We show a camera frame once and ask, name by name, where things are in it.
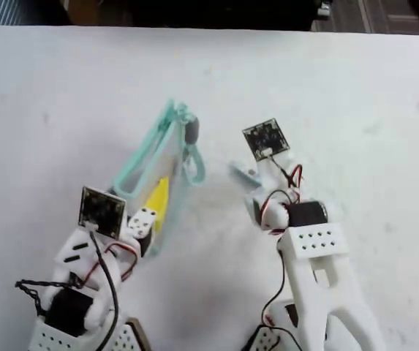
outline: black wire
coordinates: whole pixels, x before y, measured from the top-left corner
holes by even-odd
[[[272,350],[274,350],[274,348],[277,346],[277,345],[279,345],[281,343],[281,337],[280,336],[278,336],[277,337],[277,341],[273,344],[273,346],[271,346],[270,348],[269,348],[269,350],[268,351],[272,351]]]
[[[94,234],[92,232],[89,232],[89,235],[91,236],[92,242],[94,243],[95,251],[97,253],[97,257],[99,258],[100,267],[102,267],[105,273],[105,276],[107,277],[108,284],[110,285],[110,290],[112,290],[113,308],[115,309],[112,325],[110,326],[110,329],[107,335],[105,336],[105,338],[102,340],[98,348],[96,348],[96,351],[102,351],[105,345],[108,343],[108,341],[112,337],[113,331],[115,330],[115,327],[116,327],[116,323],[118,322],[118,297],[116,295],[116,289],[115,289],[115,285],[113,283],[112,277],[102,257],[102,253],[100,252],[99,245],[97,245],[97,241],[94,237]]]
[[[279,256],[281,256],[281,262],[282,262],[282,283],[281,283],[281,287],[279,288],[279,290],[276,292],[276,294],[274,294],[274,296],[272,298],[269,299],[269,301],[266,303],[266,305],[264,305],[263,310],[261,311],[261,324],[265,324],[265,320],[264,320],[264,316],[265,316],[265,311],[266,309],[269,307],[269,305],[277,299],[277,297],[279,295],[281,295],[282,290],[284,289],[284,285],[285,285],[285,264],[284,264],[284,257],[282,256],[282,253],[280,251],[278,251]]]
[[[274,157],[269,156],[269,159],[279,168],[279,170],[281,171],[281,173],[284,175],[284,177],[287,179],[287,186],[291,187],[294,186],[295,188],[297,187],[297,184],[295,184],[294,180],[292,179],[292,177],[285,171],[284,168],[282,168],[279,163],[276,162],[276,160],[274,160]]]
[[[35,309],[37,310],[37,316],[45,316],[46,311],[42,308],[42,302],[39,297],[39,292],[35,289],[30,289],[26,285],[33,285],[37,287],[75,287],[77,289],[82,289],[84,286],[83,282],[44,282],[44,281],[35,281],[28,279],[21,279],[20,281],[14,284],[15,287],[18,287],[24,291],[27,295],[34,299]]]
[[[287,329],[284,328],[280,328],[280,327],[273,327],[270,325],[266,325],[265,321],[264,321],[264,315],[265,315],[265,311],[266,309],[269,307],[269,305],[278,298],[279,295],[281,295],[282,290],[284,289],[285,286],[285,263],[284,263],[284,256],[282,255],[282,252],[278,251],[279,256],[281,257],[281,262],[282,262],[282,283],[281,283],[281,287],[279,288],[279,290],[276,292],[276,294],[274,294],[274,296],[272,298],[269,299],[269,301],[266,303],[266,305],[264,305],[263,310],[261,311],[261,328],[270,328],[271,330],[277,330],[277,331],[284,331],[287,334],[289,334],[290,338],[292,338],[292,340],[294,341],[295,345],[297,345],[298,349],[300,351],[302,351],[302,348],[300,346],[300,344],[298,343],[297,339],[293,336],[293,334],[288,331]]]

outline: cable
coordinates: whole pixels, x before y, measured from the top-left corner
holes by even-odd
[[[285,171],[284,168],[282,168],[279,163],[276,162],[276,160],[274,160],[274,157],[269,156],[269,159],[276,165],[276,167],[279,168],[279,170],[281,171],[281,173],[284,175],[284,177],[287,179],[287,186],[290,188],[291,186],[297,187],[294,180],[292,179],[292,176],[290,176],[289,174],[287,174],[287,172]]]
[[[282,262],[282,283],[281,283],[281,287],[279,288],[279,290],[276,292],[276,294],[274,294],[274,296],[272,298],[269,299],[269,301],[266,303],[266,305],[264,305],[263,310],[261,311],[261,328],[269,328],[271,330],[276,330],[276,331],[284,331],[287,334],[289,334],[290,338],[292,338],[292,340],[295,342],[295,345],[297,345],[298,349],[300,351],[302,351],[302,348],[300,346],[300,344],[298,343],[297,339],[293,336],[293,334],[288,331],[287,329],[284,328],[280,328],[280,327],[276,327],[274,325],[267,325],[265,323],[265,311],[266,309],[269,307],[269,305],[272,304],[272,302],[274,300],[276,300],[278,298],[279,295],[281,295],[282,290],[284,289],[285,286],[285,263],[284,263],[284,256],[282,255],[282,252],[278,251],[279,256],[281,257],[281,262]]]
[[[274,191],[272,191],[268,197],[266,198],[265,202],[261,205],[261,209],[260,209],[260,224],[263,223],[263,216],[265,214],[265,210],[268,207],[268,201],[273,197],[273,195],[275,195],[276,193],[280,192],[281,194],[284,194],[287,199],[289,199],[289,203],[292,203],[292,199],[290,198],[290,196],[282,189],[276,189]]]
[[[269,348],[269,350],[268,351],[272,351],[272,350],[274,350],[275,348],[276,348],[276,346],[277,345],[279,345],[281,343],[281,337],[280,336],[278,336],[277,337],[277,341],[273,344],[273,346],[271,346],[270,348]]]
[[[107,335],[105,336],[105,338],[102,340],[98,348],[96,348],[96,351],[102,351],[105,348],[105,345],[107,345],[108,341],[112,337],[113,331],[115,330],[115,327],[116,327],[116,323],[118,322],[118,296],[116,295],[115,285],[113,283],[112,277],[110,276],[110,272],[108,271],[108,267],[105,264],[105,261],[102,257],[102,253],[100,252],[99,245],[97,244],[97,241],[94,237],[94,233],[89,232],[89,235],[91,236],[91,240],[94,243],[95,251],[97,253],[97,257],[99,258],[100,267],[104,271],[105,276],[107,277],[108,284],[110,285],[110,290],[112,291],[113,308],[115,309],[113,313],[112,325],[110,326],[110,329]]]
[[[300,182],[301,182],[301,179],[302,179],[303,165],[298,164],[294,167],[294,169],[292,170],[292,172],[290,174],[290,176],[292,177],[292,180],[294,179],[295,174],[297,173],[297,171],[298,171],[298,181],[295,185],[296,185],[297,188],[300,188]]]
[[[123,243],[119,243],[119,242],[113,242],[113,243],[111,243],[109,246],[107,246],[107,248],[105,249],[104,253],[112,252],[112,250],[111,250],[112,246],[118,246],[118,247],[122,248],[123,250],[127,250],[128,252],[131,252],[134,256],[136,256],[136,260],[133,262],[133,264],[131,264],[131,267],[129,267],[121,275],[121,281],[124,282],[131,275],[131,272],[132,272],[133,268],[136,266],[136,263],[137,263],[137,260],[138,260],[139,257],[137,255],[136,250],[132,246],[126,245],[126,244],[123,244]],[[89,281],[89,278],[91,277],[92,272],[95,271],[95,269],[97,268],[98,265],[99,265],[99,261],[97,261],[97,262],[94,263],[94,265],[92,266],[91,270],[86,274],[86,277],[84,278],[84,284]]]
[[[44,281],[35,281],[28,279],[21,279],[20,281],[14,284],[15,287],[18,287],[24,291],[27,295],[34,299],[35,309],[37,310],[37,316],[45,316],[46,311],[42,308],[42,302],[39,297],[39,292],[35,289],[29,289],[26,285],[34,285],[37,287],[75,287],[77,289],[82,289],[84,282],[44,282]]]
[[[266,309],[269,307],[269,305],[271,305],[271,303],[274,300],[276,300],[278,298],[279,295],[281,295],[282,290],[284,289],[284,285],[285,285],[285,264],[284,264],[284,257],[282,256],[282,253],[280,251],[278,251],[278,253],[279,253],[279,256],[281,256],[281,262],[282,262],[282,283],[281,283],[281,287],[279,288],[279,290],[276,292],[276,294],[274,294],[274,296],[272,298],[269,299],[269,301],[266,303],[266,305],[264,305],[263,310],[261,311],[261,324],[263,324],[263,325],[266,325],[266,323],[265,323],[265,312],[266,312]]]

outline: robotic arm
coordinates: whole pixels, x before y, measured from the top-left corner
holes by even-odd
[[[117,291],[148,252],[156,218],[146,207],[130,217],[125,200],[83,188],[78,227],[56,255],[52,281],[16,283],[36,303],[30,351],[150,349]],[[41,300],[29,285],[47,287]]]
[[[283,285],[287,272],[293,295],[265,306],[268,313],[263,309],[262,323],[244,350],[385,350],[341,225],[330,222],[324,204],[302,190],[302,165],[295,163],[276,120],[245,129],[244,135],[261,183],[246,196],[246,208],[258,227],[280,236]]]

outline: perforated white plate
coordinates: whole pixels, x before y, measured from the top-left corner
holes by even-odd
[[[287,232],[297,258],[321,257],[349,251],[339,223],[289,227]]]

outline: white bracket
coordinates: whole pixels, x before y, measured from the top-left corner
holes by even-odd
[[[325,233],[337,244],[329,242],[330,246],[321,246]],[[339,224],[289,228],[288,234],[279,241],[278,249],[283,254],[298,312],[298,341],[303,351],[324,350],[329,315],[341,320],[363,351],[386,350],[378,323],[350,265]],[[326,287],[320,285],[315,276],[315,271],[320,270],[327,276]]]

